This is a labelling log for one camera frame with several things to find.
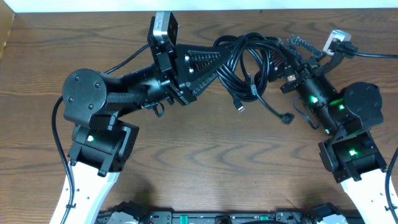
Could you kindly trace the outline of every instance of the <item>wall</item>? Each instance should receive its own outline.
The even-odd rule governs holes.
[[[14,12],[333,9],[398,7],[396,0],[5,0]]]

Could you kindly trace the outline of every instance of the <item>black wire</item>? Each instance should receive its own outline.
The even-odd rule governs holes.
[[[51,117],[52,134],[54,135],[55,144],[57,145],[58,152],[60,153],[63,168],[65,169],[65,172],[67,173],[69,186],[70,186],[69,202],[67,205],[67,209],[65,210],[65,213],[63,214],[61,224],[66,222],[67,217],[69,215],[69,211],[73,207],[73,198],[75,196],[75,183],[73,182],[72,175],[70,173],[70,169],[68,166],[68,161],[67,161],[67,158],[65,157],[65,154],[63,153],[60,138],[58,137],[58,132],[57,132],[57,111],[58,111],[58,107],[60,106],[62,100],[63,100],[63,97],[61,96],[58,99],[58,101],[55,103],[54,109],[52,111],[52,117]]]
[[[390,165],[388,167],[384,188],[386,190],[386,198],[387,198],[387,204],[388,204],[389,210],[391,212],[392,217],[394,218],[394,221],[398,224],[398,217],[396,214],[396,209],[391,202],[391,195],[390,195],[390,178],[391,178],[392,169],[394,168],[394,164],[396,163],[397,157],[398,157],[398,148],[396,149],[396,152],[394,153],[394,155],[391,159]]]
[[[311,126],[311,128],[312,129],[318,129],[319,128],[319,126],[320,126],[320,123],[318,122],[318,125],[314,125],[314,123],[312,122],[312,120],[311,120],[311,118],[308,116],[308,115],[306,115],[303,111],[300,111],[295,105],[294,105],[294,102],[295,102],[295,100],[296,99],[300,99],[300,100],[303,100],[301,97],[295,97],[294,99],[293,99],[293,102],[292,102],[292,104],[293,104],[293,107],[294,107],[294,109],[296,109],[297,110],[297,112],[301,115],[301,116],[303,116],[303,118],[308,122],[308,124],[310,124],[310,126]]]
[[[114,71],[116,71],[117,69],[123,67],[125,64],[129,63],[133,58],[137,57],[137,55],[139,55],[141,52],[143,52],[145,49],[147,49],[149,47],[149,44],[146,44],[145,46],[141,47],[136,53],[134,53],[132,56],[130,56],[129,58],[125,59],[124,62],[120,63],[119,65],[109,69],[108,71],[105,72],[105,74],[109,74],[112,73]]]
[[[338,129],[337,129],[337,132],[335,133],[335,135],[333,135],[333,137],[331,137],[331,139],[329,139],[329,141],[328,141],[328,144],[327,144],[327,147],[326,147],[326,150],[327,151],[330,151],[330,150],[332,150],[331,149],[331,146],[337,141],[337,139],[339,138],[339,137],[341,137],[342,136],[342,133],[345,131],[345,129],[344,129],[344,127],[343,126],[338,126]]]
[[[269,64],[272,62],[271,53],[275,52],[283,63],[287,63],[285,56],[279,50],[280,44],[282,44],[282,41],[277,37],[264,37],[262,34],[252,32],[240,37],[232,35],[221,36],[215,41],[213,46],[231,49],[231,58],[217,69],[217,74],[220,82],[228,90],[234,101],[252,102],[259,100],[269,111],[282,118],[283,115],[276,112],[261,97],[267,87],[270,73]],[[245,50],[249,52],[259,66],[259,71],[253,77],[249,76],[244,66],[243,52]],[[235,74],[238,62],[240,63],[244,80]],[[257,94],[255,95],[250,87],[252,79],[254,79],[253,81],[257,88]]]
[[[352,55],[360,56],[360,57],[398,59],[398,55],[369,54],[369,53],[362,53],[362,52],[349,52],[349,53]]]
[[[160,112],[157,110],[157,105],[160,105],[160,108],[161,108],[161,111],[160,111]],[[152,109],[155,111],[155,114],[156,114],[156,116],[157,116],[158,118],[161,117],[161,116],[163,116],[163,114],[164,114],[164,105],[163,105],[162,103],[157,103],[156,105],[154,105],[154,106],[152,107]]]

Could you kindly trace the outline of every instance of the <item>white plastic part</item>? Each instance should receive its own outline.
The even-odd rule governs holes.
[[[333,39],[337,39],[340,41],[350,41],[351,40],[351,34],[346,33],[341,30],[333,30],[330,35],[328,40],[326,41],[325,46],[323,47],[323,52],[326,53],[329,56],[333,56],[335,54],[334,52],[331,52],[329,47]]]
[[[317,222],[317,224],[348,224],[348,222],[344,215],[333,214],[323,218],[323,220],[321,222]]]
[[[361,174],[362,180],[355,182],[352,178],[341,183],[344,191],[354,202],[366,224],[394,224],[388,208],[384,183],[386,173],[380,169]],[[390,195],[393,205],[398,205],[398,198],[390,180]]]
[[[98,169],[81,162],[77,162],[75,166],[71,166],[69,163],[69,168],[75,181],[73,203],[76,204],[76,207],[70,209],[65,223],[94,223],[106,195],[116,183],[120,172],[108,172],[105,177],[100,177],[97,175]],[[65,178],[60,200],[50,221],[51,224],[61,222],[69,201],[69,191],[69,182]]]
[[[124,212],[114,212],[106,224],[138,224],[138,221]]]

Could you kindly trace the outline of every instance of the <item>wooden table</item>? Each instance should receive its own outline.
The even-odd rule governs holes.
[[[146,43],[154,12],[18,14],[0,64],[0,220],[45,223],[65,178],[50,117],[69,73],[105,71]],[[322,48],[333,29],[352,34],[362,52],[398,53],[398,10],[278,10],[176,12],[182,44],[212,45],[225,34],[260,32],[284,40],[299,35]],[[152,63],[149,51],[117,75]],[[248,59],[249,70],[257,71]],[[384,123],[372,130],[387,163],[398,145],[398,63],[345,60],[328,78],[340,90],[353,82],[378,85]],[[294,112],[296,93],[283,95],[283,81],[270,83],[264,98],[280,112]],[[197,102],[166,105],[157,118],[142,110],[123,118],[140,127],[130,159],[103,209],[133,200],[174,210],[309,208],[332,202],[354,209],[319,158],[326,139],[296,113],[287,126],[261,104],[239,114],[215,81]],[[65,151],[73,124],[58,116]]]

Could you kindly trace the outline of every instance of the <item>tangled cables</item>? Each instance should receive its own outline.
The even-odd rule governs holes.
[[[264,37],[262,34],[252,32],[240,37],[233,35],[221,36],[215,41],[213,46],[229,47],[231,49],[232,56],[230,60],[217,69],[217,74],[220,82],[232,96],[234,105],[239,112],[244,109],[242,101],[252,102],[259,100],[270,112],[279,117],[283,123],[290,124],[294,119],[293,114],[278,113],[262,98],[267,88],[270,70],[273,69],[271,65],[275,62],[274,57],[276,56],[277,60],[284,64],[287,63],[287,59],[279,50],[279,45],[281,44],[282,41],[277,37]],[[253,77],[247,73],[244,67],[243,52],[245,50],[249,52],[259,66],[259,71]],[[245,81],[235,74],[238,62],[241,65]]]

